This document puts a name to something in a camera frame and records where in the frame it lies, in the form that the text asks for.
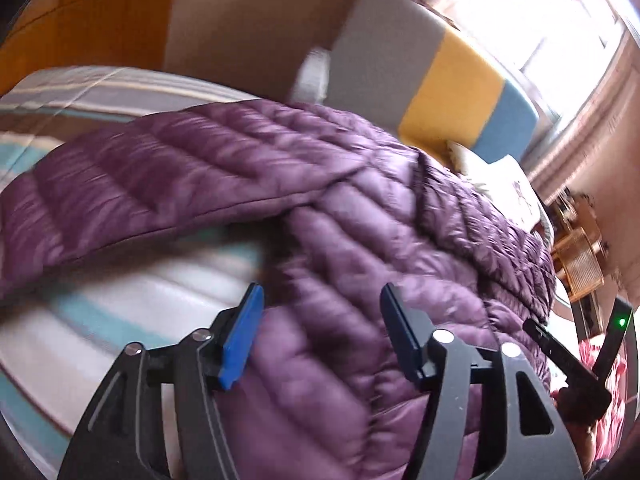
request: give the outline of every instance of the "quilted jacket sleeve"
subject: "quilted jacket sleeve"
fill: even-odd
[[[546,322],[555,274],[542,242],[509,222],[471,186],[446,175],[420,153],[418,224],[436,243],[474,263]]]
[[[79,137],[0,194],[0,297],[125,241],[312,202],[370,151],[352,128],[263,100],[155,114]]]

